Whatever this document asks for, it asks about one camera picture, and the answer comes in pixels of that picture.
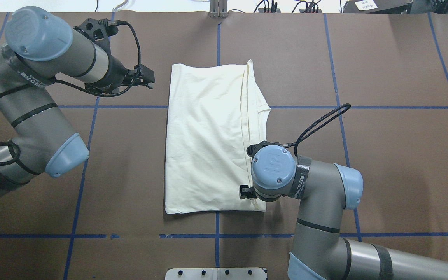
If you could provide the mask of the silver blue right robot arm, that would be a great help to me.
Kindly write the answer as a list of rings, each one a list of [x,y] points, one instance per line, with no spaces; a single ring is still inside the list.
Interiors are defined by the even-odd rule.
[[[341,237],[343,211],[363,193],[359,171],[293,156],[277,142],[247,147],[251,185],[241,199],[300,200],[287,276],[290,280],[448,280],[448,262]]]

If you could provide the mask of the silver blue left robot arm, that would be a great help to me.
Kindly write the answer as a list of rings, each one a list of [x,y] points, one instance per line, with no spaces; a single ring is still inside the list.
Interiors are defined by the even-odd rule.
[[[155,83],[154,72],[137,62],[130,70],[111,53],[110,37],[127,21],[86,19],[71,27],[48,11],[15,11],[0,46],[0,111],[17,135],[0,142],[0,197],[39,174],[60,177],[89,158],[80,134],[46,87],[64,84],[96,97],[117,97],[131,87]]]

